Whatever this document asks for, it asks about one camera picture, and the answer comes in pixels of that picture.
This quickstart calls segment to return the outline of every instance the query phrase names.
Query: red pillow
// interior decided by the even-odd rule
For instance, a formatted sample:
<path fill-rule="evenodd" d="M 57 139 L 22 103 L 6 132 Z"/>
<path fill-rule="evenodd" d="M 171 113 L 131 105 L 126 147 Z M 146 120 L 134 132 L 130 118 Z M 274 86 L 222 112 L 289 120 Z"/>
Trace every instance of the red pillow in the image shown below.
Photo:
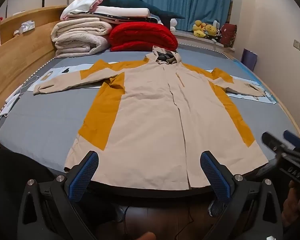
<path fill-rule="evenodd" d="M 220 43 L 223 44 L 225 48 L 233 46 L 235 36 L 237 34 L 237 25 L 225 23 L 221 28 L 221 39 Z"/>
<path fill-rule="evenodd" d="M 129 22 L 116 26 L 110 33 L 111 51 L 152 51 L 152 46 L 176 50 L 178 41 L 161 24 Z"/>

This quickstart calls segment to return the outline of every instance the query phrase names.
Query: human hand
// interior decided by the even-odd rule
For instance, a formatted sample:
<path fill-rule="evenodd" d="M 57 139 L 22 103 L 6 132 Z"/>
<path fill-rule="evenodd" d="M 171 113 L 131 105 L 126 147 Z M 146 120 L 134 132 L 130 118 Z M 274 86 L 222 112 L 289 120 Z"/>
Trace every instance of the human hand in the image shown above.
<path fill-rule="evenodd" d="M 136 240 L 156 240 L 156 236 L 154 233 L 146 232 L 145 234 L 143 234 L 141 237 L 139 237 Z"/>
<path fill-rule="evenodd" d="M 290 226 L 300 215 L 300 198 L 298 198 L 294 181 L 290 181 L 289 188 L 288 197 L 283 203 L 283 211 L 281 214 L 284 227 Z"/>

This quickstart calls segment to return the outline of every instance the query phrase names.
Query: zipper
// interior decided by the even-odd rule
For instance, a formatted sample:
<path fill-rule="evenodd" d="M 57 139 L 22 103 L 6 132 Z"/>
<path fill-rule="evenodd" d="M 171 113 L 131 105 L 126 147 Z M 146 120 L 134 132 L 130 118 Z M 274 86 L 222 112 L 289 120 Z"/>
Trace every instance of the zipper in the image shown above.
<path fill-rule="evenodd" d="M 178 79 L 180 80 L 181 84 L 183 85 L 183 87 L 185 88 L 185 85 L 184 85 L 183 82 L 181 81 L 181 78 L 180 78 L 180 76 L 178 75 L 177 72 L 176 72 L 176 75 L 177 75 Z"/>

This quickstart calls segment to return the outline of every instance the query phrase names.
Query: wooden headboard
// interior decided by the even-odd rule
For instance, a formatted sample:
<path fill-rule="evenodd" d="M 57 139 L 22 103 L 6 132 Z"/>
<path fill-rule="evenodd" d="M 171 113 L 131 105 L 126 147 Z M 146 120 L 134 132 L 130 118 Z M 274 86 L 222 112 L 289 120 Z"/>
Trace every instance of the wooden headboard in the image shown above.
<path fill-rule="evenodd" d="M 66 6 L 27 11 L 0 23 L 0 109 L 6 98 L 44 63 L 55 56 L 52 28 L 60 21 Z M 13 37 L 21 23 L 32 20 L 35 29 Z"/>

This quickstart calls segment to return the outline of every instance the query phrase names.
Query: gray bed sheet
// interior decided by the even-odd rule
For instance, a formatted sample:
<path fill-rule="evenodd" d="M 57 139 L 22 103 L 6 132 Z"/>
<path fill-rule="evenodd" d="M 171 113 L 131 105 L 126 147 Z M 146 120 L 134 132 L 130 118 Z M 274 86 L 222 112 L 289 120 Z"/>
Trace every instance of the gray bed sheet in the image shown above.
<path fill-rule="evenodd" d="M 51 68 L 95 63 L 98 59 L 106 62 L 141 60 L 147 53 L 107 50 L 93 56 L 54 59 L 38 71 L 37 75 L 42 76 Z M 178 53 L 185 63 L 203 69 L 218 67 L 230 75 L 251 80 L 251 74 L 223 54 L 181 45 Z M 0 120 L 0 143 L 49 168 L 63 171 L 69 149 L 97 93 L 98 89 L 81 88 L 33 96 L 32 92 L 26 91 L 15 103 L 7 118 Z M 285 130 L 296 133 L 289 118 L 279 104 L 231 99 L 251 128 L 268 160 L 272 160 L 274 154 L 261 143 L 261 135 L 269 131 L 283 139 L 282 133 Z"/>

